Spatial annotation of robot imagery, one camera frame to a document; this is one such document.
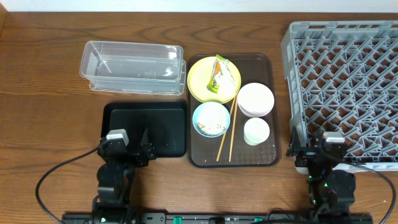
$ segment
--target white cup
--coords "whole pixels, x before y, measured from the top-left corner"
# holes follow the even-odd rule
[[[269,126],[263,119],[251,118],[244,124],[243,138],[250,146],[257,146],[267,140],[268,136]]]

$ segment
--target yellow plate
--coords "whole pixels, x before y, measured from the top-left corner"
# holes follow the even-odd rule
[[[235,81],[235,94],[231,95],[231,92],[223,90],[222,86],[220,86],[218,93],[213,93],[207,89],[207,85],[209,84],[213,74],[215,60],[215,56],[203,58],[195,63],[188,73],[187,83],[189,91],[193,97],[202,103],[209,101],[226,103],[229,100],[232,100],[241,88],[241,74],[239,73],[238,68],[236,68],[232,62],[229,62],[228,70],[231,72]]]

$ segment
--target gray lattice crate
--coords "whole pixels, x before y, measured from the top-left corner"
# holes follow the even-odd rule
[[[294,22],[281,47],[301,144],[338,131],[347,161],[398,170],[398,21]]]

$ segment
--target wooden table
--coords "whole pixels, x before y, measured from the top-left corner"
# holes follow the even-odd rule
[[[280,41],[289,24],[392,19],[398,14],[10,13],[0,36],[0,223],[53,223],[36,202],[36,183],[55,164],[98,144],[107,103],[187,100],[188,91],[181,97],[91,91],[78,74],[89,40],[180,45],[185,60],[196,54],[266,54],[285,153],[290,102]],[[44,203],[59,218],[66,211],[90,212],[101,164],[91,155],[55,171],[41,188]],[[398,186],[397,172],[386,175]],[[372,174],[356,177],[352,211],[369,212],[379,222],[391,202],[389,186]],[[140,208],[264,213],[310,207],[307,178],[291,157],[272,168],[197,169],[184,156],[139,169],[132,194]],[[388,223],[397,222],[395,209]]]

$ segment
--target black tray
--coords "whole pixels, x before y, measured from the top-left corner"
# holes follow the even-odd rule
[[[101,137],[109,130],[125,129],[127,148],[139,147],[145,127],[157,157],[181,157],[186,152],[185,102],[110,103],[104,108]]]
[[[214,55],[196,55],[188,62],[189,68],[202,58]],[[242,78],[242,85],[248,83],[262,83],[272,91],[275,96],[274,82],[272,77],[271,62],[263,54],[225,54],[224,58],[231,60],[239,69]],[[190,100],[190,114],[201,104],[192,95]],[[276,165],[280,160],[280,142],[279,142],[279,125],[277,114],[277,102],[275,101],[272,111],[262,117],[270,128],[268,139],[257,146],[249,146],[243,139],[243,126],[250,119],[243,115],[239,107],[237,107],[236,126],[234,135],[234,145],[231,162],[229,162],[229,145],[231,142],[231,125],[227,130],[227,134],[223,144],[223,150],[219,162],[216,162],[218,149],[221,144],[221,136],[217,138],[206,138],[197,133],[193,127],[192,119],[190,120],[190,148],[188,157],[190,162],[199,168],[211,167],[249,167],[262,166],[269,167]],[[232,100],[225,104],[229,110]]]

